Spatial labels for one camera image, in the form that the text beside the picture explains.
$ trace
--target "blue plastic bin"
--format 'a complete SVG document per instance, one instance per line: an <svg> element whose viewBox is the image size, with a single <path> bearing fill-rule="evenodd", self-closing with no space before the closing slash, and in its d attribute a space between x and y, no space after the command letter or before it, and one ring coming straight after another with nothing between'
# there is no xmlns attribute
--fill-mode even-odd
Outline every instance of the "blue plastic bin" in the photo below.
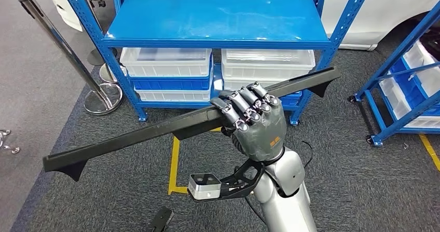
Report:
<svg viewBox="0 0 440 232"><path fill-rule="evenodd" d="M281 103L283 104L284 108L292 108L297 107L299 98L302 96L303 92L299 91L296 93L292 93L289 95L286 95L284 97L281 97Z"/></svg>
<svg viewBox="0 0 440 232"><path fill-rule="evenodd" d="M129 77L137 90L208 90L212 74L204 77Z"/></svg>

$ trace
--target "shelving unit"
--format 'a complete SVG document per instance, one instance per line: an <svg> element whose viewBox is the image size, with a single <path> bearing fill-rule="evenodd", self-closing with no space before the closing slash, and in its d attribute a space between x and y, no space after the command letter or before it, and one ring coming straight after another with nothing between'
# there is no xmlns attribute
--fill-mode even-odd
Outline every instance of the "shelving unit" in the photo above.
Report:
<svg viewBox="0 0 440 232"><path fill-rule="evenodd" d="M115 0L117 14L105 35L86 0L68 1L139 120L146 121L143 108L200 108L209 102L140 101L112 48L314 49L322 50L314 69L321 70L329 65L365 0L348 0L330 39L321 22L324 0ZM214 71L219 70L221 65L214 65ZM305 90L297 106L285 107L292 111L292 125L298 124L310 97Z"/></svg>
<svg viewBox="0 0 440 232"><path fill-rule="evenodd" d="M417 40L440 18L440 2L421 20L414 30L391 54L378 71L368 82L353 96L349 97L352 103L361 102L362 98L368 102L369 107L380 128L380 133L367 136L367 142L375 146L383 144L395 133L433 133L440 134L440 112L437 105L440 103L440 90L431 90L426 93L419 77L426 70L438 68L440 63L434 62L430 56L420 67L408 66L408 64L420 63L418 58L412 56ZM433 86L438 82L435 75ZM372 91L378 89L379 94L392 118L390 124L386 124L379 111Z"/></svg>

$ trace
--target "black bracket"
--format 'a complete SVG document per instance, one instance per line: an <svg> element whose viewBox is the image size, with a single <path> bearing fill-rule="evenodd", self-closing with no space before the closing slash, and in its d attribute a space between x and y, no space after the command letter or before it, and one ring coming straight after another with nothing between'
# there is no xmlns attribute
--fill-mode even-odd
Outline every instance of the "black bracket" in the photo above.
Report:
<svg viewBox="0 0 440 232"><path fill-rule="evenodd" d="M252 179L249 179L245 176L245 173L251 168L254 168L257 173ZM248 159L237 171L235 171L234 174L220 180L222 185L219 198L197 200L193 197L191 192L188 191L188 194L195 202L211 202L247 197L257 186L258 181L261 179L264 172L265 167L262 162L255 162Z"/></svg>
<svg viewBox="0 0 440 232"><path fill-rule="evenodd" d="M163 206L147 227L147 232L164 232L173 218L173 211Z"/></svg>

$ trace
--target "white plastic bin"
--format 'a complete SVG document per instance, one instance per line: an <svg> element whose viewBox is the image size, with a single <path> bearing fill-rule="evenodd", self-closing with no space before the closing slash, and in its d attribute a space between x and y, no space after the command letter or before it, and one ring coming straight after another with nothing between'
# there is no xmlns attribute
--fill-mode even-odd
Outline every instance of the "white plastic bin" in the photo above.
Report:
<svg viewBox="0 0 440 232"><path fill-rule="evenodd" d="M267 87L267 86L273 85L275 83L279 83L280 81L284 81L284 80L277 80L277 79L253 80L253 79L243 79L243 78L233 78L233 77L231 77L231 78L224 77L223 78L225 90L238 90L241 87L245 87L249 84L254 83L255 81L259 82L263 87Z"/></svg>
<svg viewBox="0 0 440 232"><path fill-rule="evenodd" d="M411 111L411 107L406 101L403 91L394 78L382 80L379 82L379 86L382 89L383 94L388 98L396 119L402 118L405 114Z"/></svg>
<svg viewBox="0 0 440 232"><path fill-rule="evenodd" d="M141 101L175 101L175 102L203 102L211 99L211 88L214 74L211 72L208 90L137 90Z"/></svg>
<svg viewBox="0 0 440 232"><path fill-rule="evenodd" d="M283 81L314 67L313 50L222 49L223 77Z"/></svg>
<svg viewBox="0 0 440 232"><path fill-rule="evenodd" d="M207 76L211 49L123 48L121 63L132 77Z"/></svg>
<svg viewBox="0 0 440 232"><path fill-rule="evenodd" d="M393 113L396 119L402 118L405 114L411 111L411 107L406 101L400 86L394 78L384 79L379 82L385 96L393 108ZM440 129L440 116L419 116L407 125L406 128L438 128Z"/></svg>
<svg viewBox="0 0 440 232"><path fill-rule="evenodd" d="M436 62L420 41L417 41L413 47L403 55L403 58L411 69ZM422 88L429 97L440 90L439 67L419 71L416 75L421 82Z"/></svg>
<svg viewBox="0 0 440 232"><path fill-rule="evenodd" d="M407 128L437 128L440 129L439 116L419 116L405 127Z"/></svg>

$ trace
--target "storage bin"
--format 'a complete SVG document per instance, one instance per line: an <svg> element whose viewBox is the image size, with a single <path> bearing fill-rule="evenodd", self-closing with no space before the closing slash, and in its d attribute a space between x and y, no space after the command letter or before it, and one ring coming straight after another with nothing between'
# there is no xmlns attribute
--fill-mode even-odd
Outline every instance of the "storage bin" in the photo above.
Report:
<svg viewBox="0 0 440 232"><path fill-rule="evenodd" d="M238 90L241 87L246 87L249 84L254 83L255 81L259 82L263 87L268 87L275 83L279 83L284 80L277 79L243 79L243 78L235 78L235 77L223 77L224 89L225 90Z"/></svg>
<svg viewBox="0 0 440 232"><path fill-rule="evenodd" d="M412 110L407 101L407 97L404 95L394 78L382 80L379 82L379 86L382 89L383 94L387 97L396 119L402 118ZM405 127L440 128L440 104L432 106Z"/></svg>
<svg viewBox="0 0 440 232"><path fill-rule="evenodd" d="M140 90L134 88L141 101L207 102L210 100L213 74L208 90Z"/></svg>
<svg viewBox="0 0 440 232"><path fill-rule="evenodd" d="M315 67L313 50L222 49L223 77L283 81Z"/></svg>
<svg viewBox="0 0 440 232"><path fill-rule="evenodd" d="M419 116L405 127L407 128L437 128L440 129L439 116Z"/></svg>
<svg viewBox="0 0 440 232"><path fill-rule="evenodd" d="M420 41L417 41L413 47L403 55L403 58L408 69L415 69L436 62ZM421 87L424 89L428 97L440 90L439 67L419 71L415 75L417 76L416 81L420 82Z"/></svg>
<svg viewBox="0 0 440 232"><path fill-rule="evenodd" d="M137 90L208 90L211 75L204 77L130 77Z"/></svg>
<svg viewBox="0 0 440 232"><path fill-rule="evenodd" d="M207 76L211 49L123 48L120 62L131 77Z"/></svg>
<svg viewBox="0 0 440 232"><path fill-rule="evenodd" d="M408 70L409 67L405 60L400 58L391 68L392 73L397 73L400 71ZM400 89L408 101L411 108L416 107L422 101L426 99L426 94L421 86L421 83L414 73L404 73L394 76L395 81L399 85Z"/></svg>
<svg viewBox="0 0 440 232"><path fill-rule="evenodd" d="M394 78L387 78L380 81L379 87L390 102L396 119L402 118L405 114L411 111L411 107L406 101L405 95Z"/></svg>
<svg viewBox="0 0 440 232"><path fill-rule="evenodd" d="M281 104L283 105L284 108L297 107L299 98L301 98L302 95L303 95L303 92L298 91L296 93L292 93L292 94L286 95L284 97L281 97L280 98Z"/></svg>

